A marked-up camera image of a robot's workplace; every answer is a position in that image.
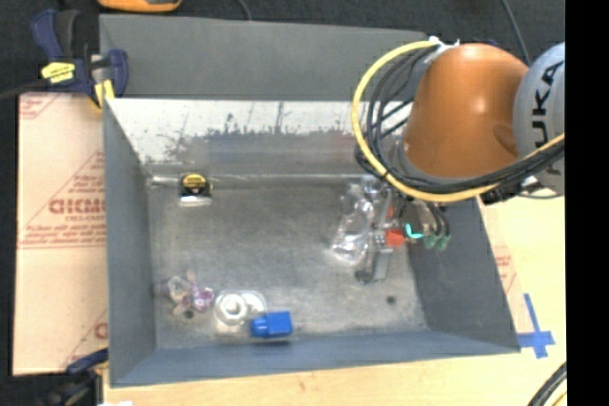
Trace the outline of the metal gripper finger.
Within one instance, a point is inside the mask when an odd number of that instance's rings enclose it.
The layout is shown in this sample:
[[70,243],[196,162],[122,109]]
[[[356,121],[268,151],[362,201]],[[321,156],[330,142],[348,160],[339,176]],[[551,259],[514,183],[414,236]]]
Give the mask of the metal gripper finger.
[[373,238],[371,255],[371,280],[373,282],[385,280],[393,255],[393,249],[387,244],[386,238],[381,234]]

